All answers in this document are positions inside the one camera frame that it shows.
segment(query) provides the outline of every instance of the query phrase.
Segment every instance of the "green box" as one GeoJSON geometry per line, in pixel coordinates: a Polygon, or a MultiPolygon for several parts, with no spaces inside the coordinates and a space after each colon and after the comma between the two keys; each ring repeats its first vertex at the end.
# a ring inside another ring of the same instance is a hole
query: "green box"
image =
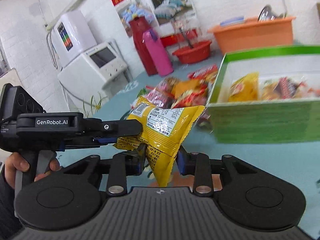
{"type": "Polygon", "coordinates": [[[320,140],[320,99],[226,103],[231,84],[260,78],[301,77],[320,89],[320,46],[290,46],[226,54],[207,108],[220,143],[284,143],[320,140]]]}

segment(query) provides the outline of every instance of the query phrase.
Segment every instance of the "white appliance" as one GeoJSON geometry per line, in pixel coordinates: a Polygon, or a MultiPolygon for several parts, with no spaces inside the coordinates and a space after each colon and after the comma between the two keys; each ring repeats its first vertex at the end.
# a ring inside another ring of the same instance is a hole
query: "white appliance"
{"type": "Polygon", "coordinates": [[[105,42],[77,56],[58,74],[58,79],[66,90],[67,103],[70,105],[70,98],[79,111],[84,112],[85,106],[88,112],[92,96],[93,104],[98,104],[100,97],[103,104],[128,84],[127,69],[122,57],[105,42]]]}
{"type": "Polygon", "coordinates": [[[65,68],[80,53],[97,45],[83,14],[79,10],[62,15],[50,35],[62,68],[65,68]]]}

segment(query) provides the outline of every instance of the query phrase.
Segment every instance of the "dark sleeve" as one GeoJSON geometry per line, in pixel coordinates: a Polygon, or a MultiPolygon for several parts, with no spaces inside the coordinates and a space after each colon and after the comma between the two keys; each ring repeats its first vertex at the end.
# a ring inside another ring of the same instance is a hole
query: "dark sleeve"
{"type": "Polygon", "coordinates": [[[0,237],[7,239],[17,233],[22,225],[14,215],[14,190],[4,177],[4,167],[0,174],[0,237]]]}

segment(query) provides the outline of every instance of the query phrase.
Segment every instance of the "human hand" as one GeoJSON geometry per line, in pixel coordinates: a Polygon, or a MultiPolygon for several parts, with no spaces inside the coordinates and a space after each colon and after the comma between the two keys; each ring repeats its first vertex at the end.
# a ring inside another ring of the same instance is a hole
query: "human hand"
{"type": "MultiPolygon", "coordinates": [[[[15,186],[15,179],[16,179],[16,171],[26,172],[30,168],[29,163],[19,154],[19,153],[12,153],[5,161],[4,166],[4,177],[7,183],[14,189],[15,186]]],[[[57,159],[54,159],[50,162],[50,169],[52,171],[60,170],[60,163],[57,159]]],[[[43,179],[44,177],[48,176],[50,171],[46,174],[39,174],[36,176],[35,181],[43,179]]]]}

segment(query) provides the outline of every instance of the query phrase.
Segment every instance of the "light blue tabletop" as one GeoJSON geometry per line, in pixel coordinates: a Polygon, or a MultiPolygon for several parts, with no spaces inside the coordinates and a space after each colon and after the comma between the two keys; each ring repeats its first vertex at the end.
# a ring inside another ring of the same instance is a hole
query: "light blue tabletop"
{"type": "MultiPolygon", "coordinates": [[[[198,64],[179,66],[172,76],[187,79],[189,72],[213,63],[220,66],[221,61],[222,56],[216,55],[198,64]]],[[[136,99],[141,89],[146,85],[156,86],[161,80],[162,78],[158,75],[148,77],[145,72],[142,73],[106,103],[94,117],[103,121],[119,120],[130,109],[130,104],[136,99]]],[[[316,181],[320,179],[320,142],[269,145],[219,144],[215,141],[213,134],[193,128],[182,145],[188,152],[202,152],[209,155],[211,159],[221,159],[224,154],[232,154],[297,186],[307,200],[306,211],[299,226],[313,238],[318,238],[320,188],[317,188],[316,181]]],[[[68,150],[58,153],[58,156],[61,165],[68,166],[91,154],[99,154],[102,159],[105,159],[111,158],[118,152],[119,150],[108,145],[99,149],[68,150]]],[[[147,179],[140,177],[128,177],[128,189],[131,186],[149,184],[147,179]]],[[[106,179],[104,178],[101,188],[105,189],[105,187],[106,179]]]]}

